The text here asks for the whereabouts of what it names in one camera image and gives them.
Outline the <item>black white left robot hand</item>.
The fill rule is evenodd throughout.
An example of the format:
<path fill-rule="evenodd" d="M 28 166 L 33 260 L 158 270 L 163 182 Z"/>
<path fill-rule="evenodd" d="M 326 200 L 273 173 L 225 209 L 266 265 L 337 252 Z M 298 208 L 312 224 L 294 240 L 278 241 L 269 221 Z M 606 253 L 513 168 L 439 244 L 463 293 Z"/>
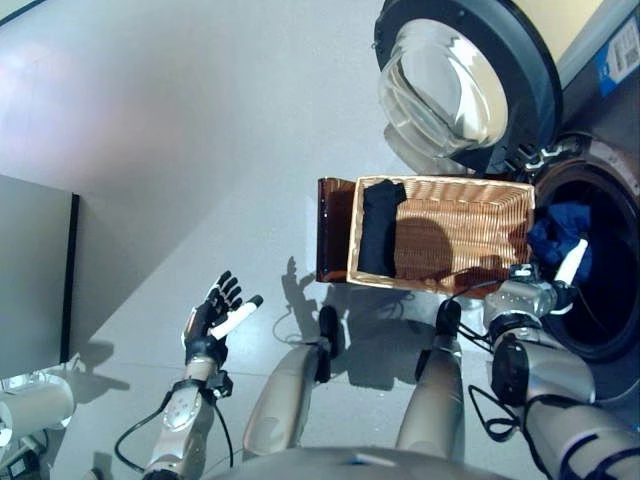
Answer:
<path fill-rule="evenodd" d="M 202 358 L 218 367 L 226 362 L 228 335 L 264 302 L 261 295 L 244 301 L 241 293 L 238 279 L 227 270 L 212 284 L 204 300 L 192 308 L 181 335 L 186 365 Z"/>

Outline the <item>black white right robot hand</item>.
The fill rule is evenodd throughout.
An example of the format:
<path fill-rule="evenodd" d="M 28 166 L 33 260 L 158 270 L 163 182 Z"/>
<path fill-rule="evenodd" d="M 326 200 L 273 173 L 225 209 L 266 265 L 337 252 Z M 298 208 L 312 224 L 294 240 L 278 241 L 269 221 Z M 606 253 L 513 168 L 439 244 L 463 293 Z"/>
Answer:
<path fill-rule="evenodd" d="M 572 309 L 574 298 L 577 295 L 577 288 L 573 285 L 573 281 L 588 245 L 586 239 L 580 239 L 561 262 L 552 281 L 552 287 L 556 293 L 556 303 L 551 310 L 552 315 L 563 315 Z"/>

